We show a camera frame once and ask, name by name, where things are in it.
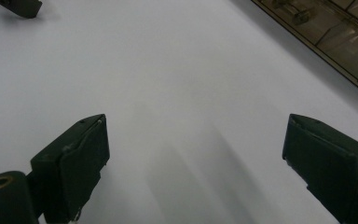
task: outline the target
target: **white surface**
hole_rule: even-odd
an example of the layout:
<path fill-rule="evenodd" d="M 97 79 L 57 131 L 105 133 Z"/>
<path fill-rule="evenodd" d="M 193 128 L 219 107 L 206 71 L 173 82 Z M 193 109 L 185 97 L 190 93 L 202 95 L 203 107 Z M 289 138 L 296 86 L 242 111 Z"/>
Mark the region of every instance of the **white surface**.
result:
<path fill-rule="evenodd" d="M 79 223 L 337 223 L 282 144 L 290 113 L 358 140 L 358 89 L 239 2 L 0 7 L 0 173 L 104 113 L 111 160 Z"/>

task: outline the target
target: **dark green mount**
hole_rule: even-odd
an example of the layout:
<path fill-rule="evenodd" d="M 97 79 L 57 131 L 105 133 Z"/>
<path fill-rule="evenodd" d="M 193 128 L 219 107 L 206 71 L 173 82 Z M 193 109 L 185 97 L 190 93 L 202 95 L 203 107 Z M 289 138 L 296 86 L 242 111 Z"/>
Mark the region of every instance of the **dark green mount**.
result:
<path fill-rule="evenodd" d="M 340 222 L 358 224 L 358 142 L 316 119 L 290 115 L 283 159 Z"/>
<path fill-rule="evenodd" d="M 105 115 L 77 122 L 31 159 L 31 173 L 0 174 L 0 224 L 78 220 L 109 157 Z"/>

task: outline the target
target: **white floor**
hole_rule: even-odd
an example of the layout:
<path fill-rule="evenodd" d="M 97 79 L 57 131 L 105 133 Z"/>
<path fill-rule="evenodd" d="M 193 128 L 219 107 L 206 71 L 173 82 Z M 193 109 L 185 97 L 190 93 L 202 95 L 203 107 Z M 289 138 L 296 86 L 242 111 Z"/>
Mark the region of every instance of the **white floor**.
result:
<path fill-rule="evenodd" d="M 0 7 L 0 173 L 104 113 L 78 223 L 337 223 L 282 144 L 290 113 L 358 140 L 358 89 L 251 1 L 42 1 Z"/>

